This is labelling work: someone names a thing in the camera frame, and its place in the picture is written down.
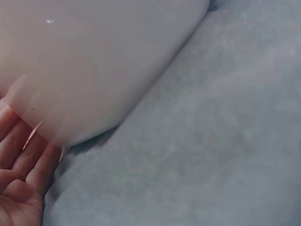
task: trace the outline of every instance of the palm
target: palm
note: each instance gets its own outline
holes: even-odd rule
[[[33,187],[21,180],[14,180],[0,195],[0,225],[39,226],[42,213],[42,197]]]
[[[10,109],[0,114],[0,225],[40,226],[43,196],[60,149],[38,134],[24,145],[32,129]]]

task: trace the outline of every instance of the pale pink object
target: pale pink object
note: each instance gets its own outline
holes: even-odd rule
[[[209,0],[0,0],[0,95],[57,145],[120,123]]]

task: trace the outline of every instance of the finger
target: finger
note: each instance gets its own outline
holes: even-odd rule
[[[28,184],[35,187],[42,197],[47,192],[52,175],[60,161],[61,153],[61,148],[56,148],[49,144],[25,180]]]
[[[1,105],[0,111],[0,141],[7,135],[19,120],[19,116],[9,107]]]
[[[0,142],[0,167],[10,169],[32,132],[32,128],[19,120]]]
[[[11,170],[0,169],[0,194],[2,194],[7,186],[16,179],[18,179],[16,173]]]
[[[47,144],[47,140],[42,138],[38,133],[35,133],[25,149],[17,157],[12,170],[16,172],[22,180],[26,179],[28,173],[36,165]]]

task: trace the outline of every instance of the skin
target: skin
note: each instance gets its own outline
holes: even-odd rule
[[[10,108],[0,111],[0,225],[40,226],[43,197],[61,148],[34,134]]]

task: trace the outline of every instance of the gray blanket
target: gray blanket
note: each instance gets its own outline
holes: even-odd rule
[[[216,0],[108,142],[62,162],[44,225],[301,225],[300,12]]]

